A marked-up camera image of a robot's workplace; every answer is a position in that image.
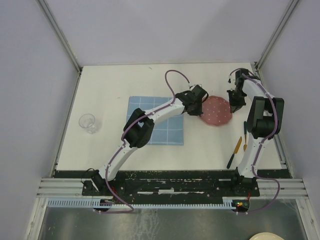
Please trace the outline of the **pink dotted plate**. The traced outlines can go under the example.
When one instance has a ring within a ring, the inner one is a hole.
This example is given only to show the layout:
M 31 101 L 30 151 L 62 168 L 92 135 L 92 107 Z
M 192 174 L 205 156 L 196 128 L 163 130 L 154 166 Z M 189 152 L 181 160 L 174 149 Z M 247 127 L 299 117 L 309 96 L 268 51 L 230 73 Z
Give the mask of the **pink dotted plate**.
M 232 119 L 230 103 L 220 96 L 211 95 L 202 104 L 202 115 L 199 117 L 210 126 L 222 126 Z

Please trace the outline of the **green handled gold knife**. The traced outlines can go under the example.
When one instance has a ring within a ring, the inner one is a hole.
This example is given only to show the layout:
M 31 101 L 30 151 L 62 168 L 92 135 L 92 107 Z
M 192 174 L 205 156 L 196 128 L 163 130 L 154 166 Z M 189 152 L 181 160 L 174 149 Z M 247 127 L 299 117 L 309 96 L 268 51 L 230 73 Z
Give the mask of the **green handled gold knife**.
M 235 155 L 238 153 L 238 151 L 239 151 L 239 148 L 240 148 L 240 146 L 241 146 L 241 143 L 242 143 L 242 137 L 240 137 L 239 139 L 238 139 L 238 142 L 237 142 L 237 144 L 236 144 L 236 146 L 235 146 L 235 148 L 234 148 L 234 150 L 233 150 L 233 153 L 232 153 L 232 155 L 231 155 L 231 157 L 230 157 L 230 159 L 229 159 L 229 161 L 228 161 L 228 163 L 227 163 L 227 165 L 226 165 L 226 168 L 227 169 L 230 169 L 230 167 L 231 167 L 231 165 L 232 165 L 232 162 L 233 162 L 233 159 L 234 159 L 234 157 L 235 157 Z

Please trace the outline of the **blue checked cloth placemat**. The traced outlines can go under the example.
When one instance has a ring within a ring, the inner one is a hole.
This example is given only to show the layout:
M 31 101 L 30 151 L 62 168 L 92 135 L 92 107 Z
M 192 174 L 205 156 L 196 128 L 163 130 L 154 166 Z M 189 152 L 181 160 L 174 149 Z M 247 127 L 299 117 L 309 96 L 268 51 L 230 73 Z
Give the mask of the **blue checked cloth placemat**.
M 140 108 L 142 111 L 150 110 L 165 104 L 171 99 L 171 97 L 158 96 L 130 96 L 126 120 L 129 120 L 133 111 L 137 108 Z M 182 114 L 173 116 L 155 125 L 147 145 L 183 146 L 184 116 Z

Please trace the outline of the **green handled gold fork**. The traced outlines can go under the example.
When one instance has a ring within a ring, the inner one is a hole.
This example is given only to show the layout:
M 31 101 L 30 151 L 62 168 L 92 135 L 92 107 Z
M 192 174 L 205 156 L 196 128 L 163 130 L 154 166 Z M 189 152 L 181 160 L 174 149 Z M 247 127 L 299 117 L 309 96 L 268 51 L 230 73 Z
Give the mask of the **green handled gold fork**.
M 243 129 L 244 129 L 244 145 L 243 145 L 243 150 L 246 151 L 247 149 L 247 122 L 244 121 L 243 123 Z

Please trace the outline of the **clear plastic cup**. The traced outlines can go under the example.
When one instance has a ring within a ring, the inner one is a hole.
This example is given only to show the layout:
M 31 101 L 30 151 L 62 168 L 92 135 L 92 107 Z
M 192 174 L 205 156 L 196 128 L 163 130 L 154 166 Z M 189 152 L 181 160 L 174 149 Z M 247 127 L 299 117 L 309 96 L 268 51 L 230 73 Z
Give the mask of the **clear plastic cup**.
M 78 120 L 79 126 L 89 134 L 95 134 L 99 131 L 99 126 L 97 124 L 96 118 L 91 113 L 86 113 L 82 115 Z

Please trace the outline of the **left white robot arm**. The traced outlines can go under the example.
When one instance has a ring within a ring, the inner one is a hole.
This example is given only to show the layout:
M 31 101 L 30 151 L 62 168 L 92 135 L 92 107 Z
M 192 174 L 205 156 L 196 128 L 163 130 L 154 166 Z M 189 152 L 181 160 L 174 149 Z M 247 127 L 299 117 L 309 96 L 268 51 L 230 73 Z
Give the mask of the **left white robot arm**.
M 189 90 L 174 94 L 172 99 L 157 107 L 148 110 L 135 109 L 123 128 L 120 144 L 113 156 L 105 165 L 93 171 L 90 177 L 93 189 L 99 195 L 106 195 L 111 189 L 110 181 L 115 179 L 129 156 L 149 142 L 156 125 L 184 113 L 201 116 L 202 103 L 208 97 L 208 92 L 197 84 Z

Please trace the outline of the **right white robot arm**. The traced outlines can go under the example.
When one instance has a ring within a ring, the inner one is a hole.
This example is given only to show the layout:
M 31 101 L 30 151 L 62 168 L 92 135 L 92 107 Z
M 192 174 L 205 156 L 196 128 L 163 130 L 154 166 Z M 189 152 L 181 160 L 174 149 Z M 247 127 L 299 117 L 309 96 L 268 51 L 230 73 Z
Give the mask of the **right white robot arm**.
M 269 93 L 260 78 L 248 69 L 237 68 L 231 73 L 235 74 L 235 88 L 227 91 L 230 112 L 235 113 L 245 106 L 245 98 L 251 101 L 246 120 L 247 147 L 229 183 L 231 193 L 240 196 L 252 188 L 259 178 L 258 166 L 262 153 L 281 130 L 285 101 Z

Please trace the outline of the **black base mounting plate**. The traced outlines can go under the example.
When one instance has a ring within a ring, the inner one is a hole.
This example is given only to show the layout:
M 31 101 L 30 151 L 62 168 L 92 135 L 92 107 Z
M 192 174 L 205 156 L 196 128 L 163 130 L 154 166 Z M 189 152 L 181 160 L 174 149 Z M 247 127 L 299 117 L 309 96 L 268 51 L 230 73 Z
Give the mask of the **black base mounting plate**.
M 240 177 L 234 170 L 120 170 L 109 182 L 98 170 L 87 170 L 80 182 L 84 196 L 117 195 L 133 204 L 260 196 L 257 179 Z

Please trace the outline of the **cream plate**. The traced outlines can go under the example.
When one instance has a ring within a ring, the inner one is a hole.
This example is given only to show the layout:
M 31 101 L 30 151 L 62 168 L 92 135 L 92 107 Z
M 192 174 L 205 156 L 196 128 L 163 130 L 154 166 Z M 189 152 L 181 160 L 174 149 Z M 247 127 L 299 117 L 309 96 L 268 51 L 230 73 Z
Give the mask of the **cream plate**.
M 253 235 L 249 240 L 284 240 L 277 234 L 271 232 L 260 232 Z

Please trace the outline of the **right aluminium frame post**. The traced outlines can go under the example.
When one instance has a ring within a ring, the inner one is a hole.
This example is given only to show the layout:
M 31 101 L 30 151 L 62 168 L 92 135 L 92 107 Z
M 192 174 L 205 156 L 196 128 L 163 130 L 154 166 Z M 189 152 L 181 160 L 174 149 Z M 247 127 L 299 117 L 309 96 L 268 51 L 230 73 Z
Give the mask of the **right aluminium frame post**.
M 288 5 L 286 6 L 283 14 L 280 17 L 278 24 L 276 25 L 270 39 L 268 40 L 259 60 L 256 62 L 255 67 L 256 69 L 261 69 L 265 64 L 268 56 L 270 55 L 272 49 L 276 45 L 278 39 L 280 38 L 281 34 L 283 33 L 285 27 L 287 26 L 288 22 L 290 21 L 291 17 L 293 16 L 295 10 L 297 9 L 300 0 L 290 0 Z

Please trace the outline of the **aluminium frame post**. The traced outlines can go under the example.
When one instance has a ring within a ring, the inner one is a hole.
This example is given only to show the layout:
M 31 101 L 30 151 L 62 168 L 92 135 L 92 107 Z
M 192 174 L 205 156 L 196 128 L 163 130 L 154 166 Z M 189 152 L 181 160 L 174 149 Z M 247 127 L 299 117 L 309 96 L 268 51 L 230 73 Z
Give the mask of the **aluminium frame post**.
M 63 50 L 65 51 L 68 59 L 70 60 L 70 62 L 72 63 L 72 65 L 74 66 L 76 71 L 80 73 L 82 71 L 82 67 L 79 64 L 75 54 L 73 53 L 71 46 L 70 46 L 67 38 L 65 37 L 62 29 L 60 28 L 48 2 L 46 0 L 36 0 L 36 2 L 39 5 L 39 7 L 41 8 L 45 18 L 47 19 L 49 25 L 51 26 L 54 34 L 56 35 L 59 43 L 61 44 Z
M 270 39 L 268 40 L 259 60 L 256 62 L 255 67 L 256 69 L 261 69 L 265 64 L 268 56 L 270 55 L 272 49 L 276 45 L 278 39 L 280 38 L 281 34 L 283 33 L 285 27 L 287 26 L 288 22 L 290 21 L 291 17 L 293 16 L 295 10 L 297 9 L 300 0 L 290 0 L 288 5 L 286 6 L 283 14 L 280 17 L 278 24 L 276 25 Z

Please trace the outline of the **left aluminium frame post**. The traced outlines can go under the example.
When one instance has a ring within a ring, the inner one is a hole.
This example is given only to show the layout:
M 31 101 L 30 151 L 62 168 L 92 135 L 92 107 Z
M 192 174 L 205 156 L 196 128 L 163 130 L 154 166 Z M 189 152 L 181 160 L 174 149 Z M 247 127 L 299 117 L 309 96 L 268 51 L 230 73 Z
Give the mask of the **left aluminium frame post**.
M 51 26 L 54 34 L 56 35 L 59 43 L 61 44 L 63 50 L 65 51 L 68 59 L 70 60 L 70 62 L 72 63 L 72 65 L 74 66 L 76 71 L 80 73 L 82 71 L 82 67 L 79 64 L 75 54 L 73 53 L 71 46 L 70 46 L 67 38 L 65 37 L 62 29 L 60 28 L 48 2 L 46 0 L 36 0 L 36 2 L 39 5 L 39 7 L 41 8 L 45 18 L 47 19 L 49 25 Z

